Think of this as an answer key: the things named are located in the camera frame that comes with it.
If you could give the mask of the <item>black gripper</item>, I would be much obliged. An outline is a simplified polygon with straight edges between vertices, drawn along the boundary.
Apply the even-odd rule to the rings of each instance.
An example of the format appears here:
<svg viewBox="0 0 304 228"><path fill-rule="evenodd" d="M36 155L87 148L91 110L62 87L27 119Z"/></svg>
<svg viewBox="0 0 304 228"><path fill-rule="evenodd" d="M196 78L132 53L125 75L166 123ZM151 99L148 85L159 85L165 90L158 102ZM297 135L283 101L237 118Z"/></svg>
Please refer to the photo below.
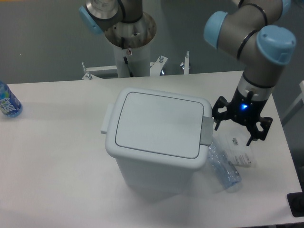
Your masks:
<svg viewBox="0 0 304 228"><path fill-rule="evenodd" d="M212 117L216 123L215 130L219 128L222 121L231 119L246 126L249 131L250 138L246 146L249 146L252 141L264 141L273 122L271 117L261 117L266 102L267 100L255 101L253 97L247 99L238 89L236 89L231 102L220 96L212 108Z"/></svg>

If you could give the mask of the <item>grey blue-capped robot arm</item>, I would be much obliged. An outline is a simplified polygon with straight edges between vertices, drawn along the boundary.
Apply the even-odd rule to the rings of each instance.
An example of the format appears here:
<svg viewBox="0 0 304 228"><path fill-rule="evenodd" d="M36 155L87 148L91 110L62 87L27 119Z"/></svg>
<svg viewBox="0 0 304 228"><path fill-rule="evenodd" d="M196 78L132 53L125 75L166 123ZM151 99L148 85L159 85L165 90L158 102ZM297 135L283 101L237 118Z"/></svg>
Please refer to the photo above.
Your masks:
<svg viewBox="0 0 304 228"><path fill-rule="evenodd" d="M275 22L290 9L288 0L238 0L233 14L213 13L203 37L245 64L231 99L219 97L212 108L216 125L232 120L245 126L250 141L265 140L272 118L260 114L289 64L295 46L294 34ZM156 35L154 19L143 11L140 0L88 0L79 8L87 28L104 34L115 51L119 77L150 76L150 44Z"/></svg>

